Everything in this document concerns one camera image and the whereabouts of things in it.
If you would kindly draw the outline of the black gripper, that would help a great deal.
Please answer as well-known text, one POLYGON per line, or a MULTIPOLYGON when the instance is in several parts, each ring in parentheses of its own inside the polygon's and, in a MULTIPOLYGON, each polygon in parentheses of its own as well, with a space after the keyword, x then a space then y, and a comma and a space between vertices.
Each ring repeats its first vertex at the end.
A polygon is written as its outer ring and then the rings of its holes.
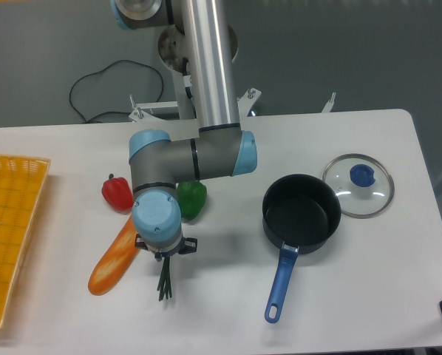
POLYGON ((164 247, 156 248, 149 246, 143 241, 143 238, 137 234, 135 238, 135 247, 141 250, 150 251, 157 261, 161 261, 164 258, 171 257, 175 254, 192 254, 197 251, 197 239, 190 237, 180 237, 174 244, 164 247))

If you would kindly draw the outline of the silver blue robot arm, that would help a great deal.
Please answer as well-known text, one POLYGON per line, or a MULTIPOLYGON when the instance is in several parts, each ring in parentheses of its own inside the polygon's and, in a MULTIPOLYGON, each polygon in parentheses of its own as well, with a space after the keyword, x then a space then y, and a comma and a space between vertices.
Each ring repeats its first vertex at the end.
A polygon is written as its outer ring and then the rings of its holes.
POLYGON ((254 134, 240 128, 232 55, 223 1, 182 1, 198 137, 173 141, 161 129, 145 129, 129 140, 135 246, 156 260, 197 250, 185 238, 177 184, 253 172, 254 134))

